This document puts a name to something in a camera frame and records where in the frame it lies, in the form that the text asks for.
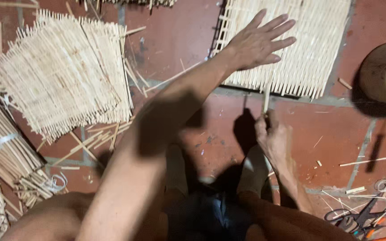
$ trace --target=wrist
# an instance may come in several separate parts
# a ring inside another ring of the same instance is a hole
[[[239,59],[236,57],[236,54],[236,49],[228,46],[215,56],[224,61],[228,76],[240,68]]]

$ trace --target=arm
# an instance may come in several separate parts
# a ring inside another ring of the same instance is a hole
[[[296,40],[272,42],[294,21],[282,24],[287,19],[282,15],[258,28],[264,15],[260,11],[222,52],[176,79],[137,114],[107,166],[78,240],[133,239],[146,215],[156,220],[160,209],[154,200],[165,176],[165,149],[179,128],[230,74],[280,61],[271,53]]]
[[[279,123],[274,111],[269,111],[267,116],[267,120],[264,116],[257,120],[256,136],[278,179],[281,206],[314,215],[305,189],[298,180],[296,162],[291,158],[292,128]]]

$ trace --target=bamboo mat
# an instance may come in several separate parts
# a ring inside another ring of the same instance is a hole
[[[282,57],[275,64],[238,71],[223,82],[281,95],[318,98],[324,93],[346,25],[351,0],[228,0],[220,16],[220,35],[212,55],[222,50],[262,8],[267,9],[262,25],[288,13],[296,25],[274,41],[297,38],[292,46],[274,52]]]
[[[126,122],[126,27],[40,9],[0,55],[0,86],[49,143],[78,126]]]

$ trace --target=hand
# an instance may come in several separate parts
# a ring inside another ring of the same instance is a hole
[[[263,64],[277,63],[281,60],[281,57],[272,54],[272,52],[288,47],[296,41],[295,37],[272,41],[291,29],[296,23],[295,20],[285,22],[288,15],[282,14],[264,26],[258,27],[265,15],[266,9],[262,9],[224,48],[226,51],[233,53],[235,70],[251,69]]]
[[[257,119],[257,142],[277,175],[293,176],[295,162],[291,159],[292,128],[281,124],[274,111],[267,112],[266,120],[263,115]]]

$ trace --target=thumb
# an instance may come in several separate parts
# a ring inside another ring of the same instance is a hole
[[[259,136],[261,136],[263,134],[267,135],[266,121],[265,121],[264,115],[260,115],[260,117],[256,120],[256,123],[255,123],[254,127],[256,129],[257,137],[259,137]]]

